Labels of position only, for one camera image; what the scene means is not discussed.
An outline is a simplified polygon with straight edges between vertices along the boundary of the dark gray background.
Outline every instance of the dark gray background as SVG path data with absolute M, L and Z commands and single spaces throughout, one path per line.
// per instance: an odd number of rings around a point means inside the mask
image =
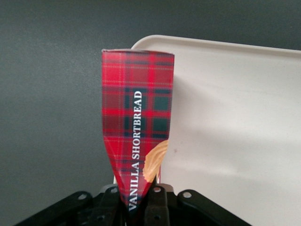
M 129 2 L 1 1 L 0 225 L 112 182 L 101 49 L 165 34 L 301 50 L 298 0 Z

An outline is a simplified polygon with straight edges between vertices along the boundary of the screw hole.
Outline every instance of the screw hole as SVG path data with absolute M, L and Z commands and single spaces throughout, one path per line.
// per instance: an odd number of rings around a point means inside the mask
M 118 191 L 118 189 L 116 187 L 111 189 L 111 193 L 116 193 L 117 191 Z
M 153 191 L 156 192 L 156 193 L 158 193 L 158 192 L 161 191 L 161 188 L 159 188 L 159 187 L 154 187 Z
M 160 220 L 161 216 L 160 215 L 155 215 L 154 218 L 155 218 L 155 220 Z
M 183 193 L 183 197 L 186 199 L 189 199 L 192 196 L 192 194 L 190 192 L 184 192 Z
M 104 216 L 104 215 L 100 215 L 100 216 L 98 216 L 98 217 L 97 217 L 97 220 L 98 220 L 98 221 L 103 221 L 103 220 L 104 220 L 104 218 L 105 218 L 105 216 Z
M 85 199 L 86 197 L 87 197 L 86 194 L 81 194 L 77 199 L 78 199 L 78 200 L 83 200 L 83 199 Z

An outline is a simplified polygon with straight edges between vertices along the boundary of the black mechanical part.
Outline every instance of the black mechanical part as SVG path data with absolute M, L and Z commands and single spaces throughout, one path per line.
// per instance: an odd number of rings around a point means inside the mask
M 128 218 L 117 185 L 104 186 L 92 198 L 76 192 L 16 226 L 250 226 L 196 191 L 177 196 L 166 184 L 153 183 L 137 218 Z

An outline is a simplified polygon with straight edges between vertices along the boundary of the white tray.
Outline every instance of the white tray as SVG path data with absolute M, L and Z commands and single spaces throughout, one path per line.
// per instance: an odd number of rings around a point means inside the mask
M 162 182 L 254 226 L 301 225 L 301 51 L 153 35 L 175 54 Z

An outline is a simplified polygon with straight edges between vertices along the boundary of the tartan pattern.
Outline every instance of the tartan pattern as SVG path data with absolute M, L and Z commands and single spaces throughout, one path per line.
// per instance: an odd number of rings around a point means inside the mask
M 168 139 L 173 69 L 174 55 L 169 53 L 103 50 L 103 138 L 121 199 L 127 207 L 132 164 L 139 162 L 138 207 L 151 186 L 151 183 L 144 180 L 142 173 L 145 156 L 158 143 Z M 142 93 L 140 158 L 133 160 L 133 109 L 136 91 Z

